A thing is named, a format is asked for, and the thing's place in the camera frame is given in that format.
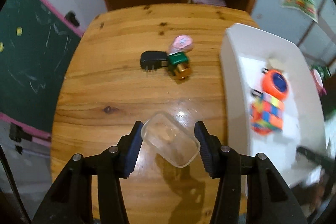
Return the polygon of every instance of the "transparent plastic box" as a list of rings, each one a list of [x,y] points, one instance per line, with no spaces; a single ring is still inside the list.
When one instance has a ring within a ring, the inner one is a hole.
[[[172,165],[183,168],[200,151],[199,141],[170,114],[155,113],[141,130],[142,139]]]

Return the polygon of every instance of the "colorful cube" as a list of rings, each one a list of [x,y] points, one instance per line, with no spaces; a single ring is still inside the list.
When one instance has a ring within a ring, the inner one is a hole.
[[[263,133],[279,131],[283,127],[284,104],[277,98],[263,93],[251,105],[251,124],[254,131]]]

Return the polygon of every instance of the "white plastic bin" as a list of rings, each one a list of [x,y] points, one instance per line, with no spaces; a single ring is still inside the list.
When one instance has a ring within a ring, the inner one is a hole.
[[[261,68],[269,58],[284,64],[289,95],[284,101],[283,132],[261,137],[250,125],[251,89],[261,91]],[[229,146],[244,155],[265,153],[287,184],[295,186],[316,167],[305,157],[296,159],[296,147],[326,150],[320,99],[300,49],[274,34],[234,24],[223,39],[221,64]]]

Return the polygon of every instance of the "pink lid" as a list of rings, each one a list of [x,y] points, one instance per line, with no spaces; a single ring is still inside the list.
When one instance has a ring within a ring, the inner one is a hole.
[[[173,42],[173,47],[178,49],[183,49],[193,43],[193,39],[188,35],[180,35],[175,38]]]

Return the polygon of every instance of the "metal screw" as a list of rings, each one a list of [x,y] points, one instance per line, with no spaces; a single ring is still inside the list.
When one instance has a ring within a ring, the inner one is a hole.
[[[75,155],[73,155],[72,160],[74,160],[74,161],[78,161],[78,160],[80,160],[81,158],[82,158],[82,155],[81,155],[81,154],[75,154]]]
[[[265,160],[267,159],[267,156],[264,153],[259,153],[258,158],[260,158],[261,160]]]
[[[220,149],[222,152],[229,152],[231,150],[231,148],[227,145],[222,145]]]
[[[116,147],[116,146],[111,146],[110,148],[109,148],[109,152],[110,153],[117,153],[118,152],[118,147]]]

